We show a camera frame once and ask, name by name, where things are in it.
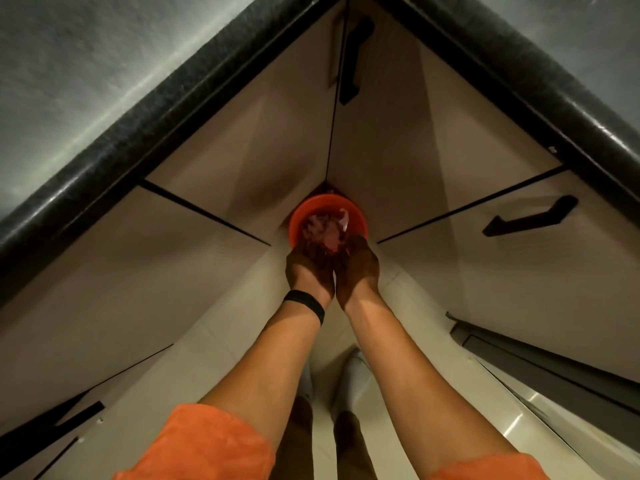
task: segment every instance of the dark granite countertop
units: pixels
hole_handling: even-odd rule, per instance
[[[242,10],[236,6],[232,21],[194,55],[61,169],[56,163],[51,175],[43,173],[50,179],[37,183],[34,193],[21,203],[0,202],[6,208],[0,212],[0,306],[336,1],[255,0]],[[625,25],[625,11],[635,13],[629,4],[637,2],[606,1],[606,10],[621,20],[613,23],[588,12],[594,0],[376,1],[640,224],[640,119],[636,67],[629,67],[637,57],[636,48],[627,47],[637,31],[627,25],[603,42],[607,30]],[[598,20],[608,24],[596,37]],[[564,44],[554,43],[549,33]],[[566,42],[567,34],[573,42]],[[601,44],[590,50],[594,37]],[[622,66],[631,76],[618,74]],[[619,97],[625,83],[625,97]],[[3,192],[23,184],[5,178]]]

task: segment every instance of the kitchen counter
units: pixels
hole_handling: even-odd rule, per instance
[[[0,305],[336,1],[11,1]],[[640,223],[640,2],[377,1]]]

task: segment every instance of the floor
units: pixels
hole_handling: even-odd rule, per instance
[[[535,456],[553,480],[600,477],[449,336],[453,322],[409,275],[374,249],[381,261],[380,290],[396,316],[436,368],[520,451]],[[44,476],[108,480],[132,466],[172,408],[195,402],[242,357],[287,291],[285,234]],[[332,421],[327,405],[344,357],[356,344],[335,302],[310,357],[314,400],[314,469],[317,480],[336,478]],[[375,383],[356,414],[378,478],[416,478],[396,437]]]

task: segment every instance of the cabinet handle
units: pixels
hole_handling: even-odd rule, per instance
[[[522,217],[512,221],[505,221],[500,216],[496,216],[489,222],[489,225],[484,228],[482,233],[487,237],[493,237],[560,224],[576,205],[578,205],[578,199],[576,199],[576,197],[573,195],[564,195],[556,200],[556,203],[553,204],[548,211],[540,214]]]
[[[342,79],[340,81],[340,104],[345,105],[360,92],[360,88],[353,83],[358,63],[358,53],[360,46],[373,33],[374,24],[368,16],[364,17],[356,25],[349,35],[344,45],[344,63],[342,65]]]

